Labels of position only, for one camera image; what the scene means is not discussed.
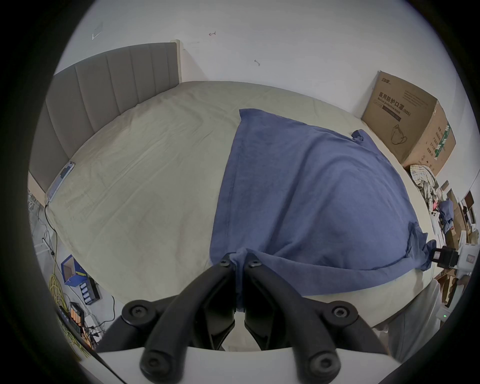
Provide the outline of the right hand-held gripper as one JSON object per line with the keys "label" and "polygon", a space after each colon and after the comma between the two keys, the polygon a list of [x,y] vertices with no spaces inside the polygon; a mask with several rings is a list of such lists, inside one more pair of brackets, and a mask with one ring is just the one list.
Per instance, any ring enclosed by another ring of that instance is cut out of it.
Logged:
{"label": "right hand-held gripper", "polygon": [[447,306],[442,304],[437,312],[439,320],[447,320],[460,302],[468,283],[466,281],[460,285],[459,283],[462,279],[471,277],[479,260],[479,249],[479,244],[464,244],[460,246],[459,251],[447,246],[431,250],[431,262],[436,263],[438,267],[453,267],[456,279],[452,300]]}

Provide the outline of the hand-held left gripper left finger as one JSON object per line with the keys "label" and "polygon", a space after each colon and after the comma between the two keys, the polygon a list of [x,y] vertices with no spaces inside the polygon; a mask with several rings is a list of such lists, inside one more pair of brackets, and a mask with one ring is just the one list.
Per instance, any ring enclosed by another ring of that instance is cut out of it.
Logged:
{"label": "hand-held left gripper left finger", "polygon": [[125,304],[96,352],[143,347],[143,375],[183,375],[188,347],[223,350],[235,326],[235,305],[235,268],[223,258],[175,296]]}

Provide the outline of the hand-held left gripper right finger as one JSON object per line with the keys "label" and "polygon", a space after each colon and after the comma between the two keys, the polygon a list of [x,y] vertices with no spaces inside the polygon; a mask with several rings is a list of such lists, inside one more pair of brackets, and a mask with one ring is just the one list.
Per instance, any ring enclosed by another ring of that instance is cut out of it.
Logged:
{"label": "hand-held left gripper right finger", "polygon": [[252,253],[244,267],[244,313],[262,351],[292,349],[297,375],[338,375],[337,349],[388,356],[351,303],[302,297]]}

